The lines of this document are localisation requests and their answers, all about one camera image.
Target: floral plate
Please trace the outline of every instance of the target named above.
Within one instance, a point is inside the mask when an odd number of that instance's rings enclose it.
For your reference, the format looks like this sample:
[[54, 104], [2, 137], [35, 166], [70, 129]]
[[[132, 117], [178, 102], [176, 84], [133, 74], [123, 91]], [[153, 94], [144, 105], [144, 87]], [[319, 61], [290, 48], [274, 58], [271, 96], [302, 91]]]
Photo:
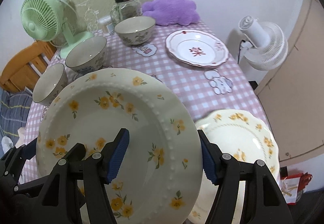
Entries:
[[[223, 153], [229, 153], [239, 161], [254, 163], [263, 160], [273, 177], [279, 177], [278, 146], [267, 125], [248, 111], [218, 110], [196, 122], [211, 143], [216, 143]], [[218, 187], [204, 173], [199, 196], [188, 219], [194, 224], [204, 224]], [[232, 224], [239, 224], [243, 208], [245, 182], [239, 184], [238, 199]]]
[[[129, 130], [130, 143], [117, 178], [106, 186], [117, 222], [184, 222], [203, 174], [199, 136], [177, 96], [141, 72], [102, 69], [62, 90], [39, 128], [40, 174], [49, 174], [77, 142], [86, 157], [100, 152], [120, 128]], [[85, 206], [81, 215], [89, 222]]]
[[193, 66], [216, 67], [228, 59], [228, 49], [215, 36], [195, 29], [178, 30], [166, 38], [167, 50]]

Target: fan grille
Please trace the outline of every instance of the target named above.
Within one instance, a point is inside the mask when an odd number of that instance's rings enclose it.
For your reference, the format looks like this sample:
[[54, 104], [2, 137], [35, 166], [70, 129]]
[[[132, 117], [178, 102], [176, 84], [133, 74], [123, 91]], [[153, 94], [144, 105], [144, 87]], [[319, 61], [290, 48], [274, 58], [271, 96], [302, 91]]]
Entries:
[[246, 17], [242, 18], [241, 21], [239, 22], [239, 28], [241, 30], [247, 30], [252, 26], [253, 21], [254, 21], [253, 17], [246, 16]]
[[46, 0], [25, 0], [21, 20], [27, 34], [37, 40], [50, 41], [59, 32], [58, 16]]
[[288, 54], [288, 42], [281, 28], [272, 22], [260, 25], [270, 35], [270, 42], [264, 48], [249, 49], [244, 55], [249, 64], [258, 70], [270, 70], [284, 62]]

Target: tablecloth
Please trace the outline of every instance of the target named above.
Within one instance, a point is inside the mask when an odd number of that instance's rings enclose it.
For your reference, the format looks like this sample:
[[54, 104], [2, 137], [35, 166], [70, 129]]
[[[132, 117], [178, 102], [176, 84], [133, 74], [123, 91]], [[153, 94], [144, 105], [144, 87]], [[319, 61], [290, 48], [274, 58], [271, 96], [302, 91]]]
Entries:
[[[129, 68], [160, 80], [179, 97], [194, 121], [214, 110], [242, 109], [267, 123], [258, 98], [232, 56], [229, 56], [229, 59], [221, 66], [212, 68], [215, 70], [215, 75], [226, 82], [223, 88], [214, 88], [211, 87], [210, 80], [206, 78], [205, 73], [206, 70], [211, 69], [188, 65], [173, 58], [166, 51], [166, 37], [181, 29], [196, 29], [212, 34], [211, 30], [201, 21], [187, 27], [156, 26], [151, 39], [146, 44], [136, 47], [124, 45], [117, 34], [106, 36], [104, 66]], [[64, 59], [60, 59], [57, 54], [52, 58], [49, 66], [58, 62], [64, 63]], [[66, 68], [66, 72], [69, 83], [78, 78], [71, 69]], [[37, 137], [38, 128], [46, 110], [47, 107], [32, 103], [27, 119], [24, 144], [28, 144]], [[23, 174], [25, 182], [38, 178], [35, 157], [26, 161]]]

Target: power cord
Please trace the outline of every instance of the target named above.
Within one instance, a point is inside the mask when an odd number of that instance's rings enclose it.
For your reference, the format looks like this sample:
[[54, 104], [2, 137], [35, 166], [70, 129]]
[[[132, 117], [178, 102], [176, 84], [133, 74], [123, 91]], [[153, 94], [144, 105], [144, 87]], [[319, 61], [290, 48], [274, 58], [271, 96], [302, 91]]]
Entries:
[[238, 63], [240, 61], [240, 55], [241, 55], [241, 45], [242, 43], [245, 43], [246, 41], [244, 39], [241, 40], [240, 45], [239, 45], [239, 56], [238, 56]]

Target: green fan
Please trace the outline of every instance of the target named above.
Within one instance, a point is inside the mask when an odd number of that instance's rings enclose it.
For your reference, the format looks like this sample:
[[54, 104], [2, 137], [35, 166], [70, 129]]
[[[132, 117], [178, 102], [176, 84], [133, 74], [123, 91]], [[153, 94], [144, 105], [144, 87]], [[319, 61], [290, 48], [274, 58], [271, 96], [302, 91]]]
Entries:
[[20, 13], [25, 31], [36, 40], [52, 41], [62, 31], [67, 44], [61, 48], [61, 58], [66, 58], [80, 42], [93, 37], [87, 31], [73, 36], [67, 19], [63, 19], [65, 5], [75, 12], [67, 0], [25, 0]]

